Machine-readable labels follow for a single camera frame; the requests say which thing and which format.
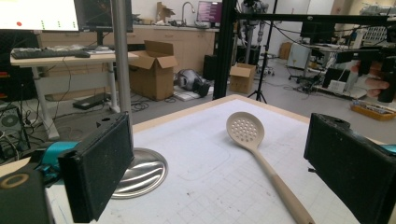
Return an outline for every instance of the computer monitor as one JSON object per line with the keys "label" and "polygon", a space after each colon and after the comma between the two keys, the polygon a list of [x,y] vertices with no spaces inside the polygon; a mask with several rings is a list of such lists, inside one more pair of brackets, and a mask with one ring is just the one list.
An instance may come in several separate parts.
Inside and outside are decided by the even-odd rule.
{"label": "computer monitor", "polygon": [[[74,0],[80,31],[113,31],[111,0]],[[133,31],[131,0],[125,0],[126,30]]]}
{"label": "computer monitor", "polygon": [[310,38],[309,44],[331,44],[335,23],[305,21],[301,27],[300,37]]}
{"label": "computer monitor", "polygon": [[74,0],[6,0],[0,8],[0,30],[78,30]]}
{"label": "computer monitor", "polygon": [[198,3],[197,21],[210,22],[211,27],[221,22],[221,2],[204,2]]}

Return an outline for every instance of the metal frame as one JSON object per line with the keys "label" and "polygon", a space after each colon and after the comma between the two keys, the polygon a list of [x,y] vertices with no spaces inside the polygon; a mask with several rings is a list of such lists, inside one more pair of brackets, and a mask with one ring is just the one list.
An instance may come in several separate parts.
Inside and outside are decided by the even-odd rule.
{"label": "metal frame", "polygon": [[388,16],[344,16],[344,15],[302,15],[302,14],[244,14],[235,9],[236,0],[222,1],[221,26],[219,29],[219,50],[217,76],[213,91],[213,100],[226,96],[227,79],[231,69],[233,52],[233,23],[237,20],[261,21],[316,21],[343,24],[387,26],[396,24]]}

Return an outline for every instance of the white desk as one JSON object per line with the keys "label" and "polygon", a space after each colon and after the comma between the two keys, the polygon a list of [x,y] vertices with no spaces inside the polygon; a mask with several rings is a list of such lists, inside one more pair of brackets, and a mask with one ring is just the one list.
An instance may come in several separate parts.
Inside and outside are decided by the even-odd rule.
{"label": "white desk", "polygon": [[[137,56],[128,53],[128,59],[131,61]],[[116,61],[114,54],[97,54],[91,55],[91,58],[75,58],[75,57],[59,57],[59,58],[40,58],[40,59],[22,59],[16,60],[12,56],[11,64],[19,67],[31,67],[33,71],[33,79],[35,81],[35,89],[37,97],[41,105],[43,114],[43,124],[49,136],[49,140],[59,139],[58,131],[47,108],[45,99],[46,94],[53,94],[67,91],[81,91],[98,87],[110,86],[111,89],[111,109],[120,112],[117,106],[116,82],[114,77],[113,62]],[[83,74],[62,77],[41,77],[38,67],[67,65],[73,66],[87,63],[107,63],[108,71],[104,73]]]}
{"label": "white desk", "polygon": [[[134,146],[160,152],[169,165],[149,194],[110,200],[97,223],[294,223],[250,153],[226,131],[236,111],[258,117],[265,129],[259,151],[316,223],[358,223],[303,157],[308,119],[239,95],[134,125]],[[0,175],[26,161],[0,167]],[[64,185],[47,189],[57,223],[73,223]]]}

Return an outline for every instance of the cardboard box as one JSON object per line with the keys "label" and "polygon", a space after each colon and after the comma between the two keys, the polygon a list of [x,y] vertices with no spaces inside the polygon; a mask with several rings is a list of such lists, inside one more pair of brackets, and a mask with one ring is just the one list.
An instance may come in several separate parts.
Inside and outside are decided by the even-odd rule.
{"label": "cardboard box", "polygon": [[292,43],[286,42],[286,43],[283,43],[283,44],[280,46],[280,49],[279,49],[279,59],[285,59],[285,60],[287,60],[287,59],[289,58],[291,45],[292,45]]}
{"label": "cardboard box", "polygon": [[166,22],[167,17],[171,17],[172,15],[175,15],[175,12],[173,12],[173,9],[167,8],[166,6],[163,5],[162,2],[157,2],[157,17],[156,21],[163,21]]}
{"label": "cardboard box", "polygon": [[133,51],[138,59],[129,63],[131,90],[151,100],[161,101],[173,95],[177,66],[173,44],[145,40],[146,50]]}
{"label": "cardboard box", "polygon": [[256,74],[256,65],[237,63],[230,70],[230,91],[249,93]]}

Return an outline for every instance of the cable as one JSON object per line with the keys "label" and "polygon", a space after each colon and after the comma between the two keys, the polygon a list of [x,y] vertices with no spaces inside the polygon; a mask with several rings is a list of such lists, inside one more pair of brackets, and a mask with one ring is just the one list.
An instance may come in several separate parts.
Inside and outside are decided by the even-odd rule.
{"label": "cable", "polygon": [[20,153],[18,152],[17,148],[14,146],[14,144],[11,143],[11,141],[9,140],[9,138],[6,135],[5,135],[5,139],[6,140],[0,141],[0,142],[8,142],[9,143],[9,145],[15,151],[15,161],[18,161],[20,159]]}

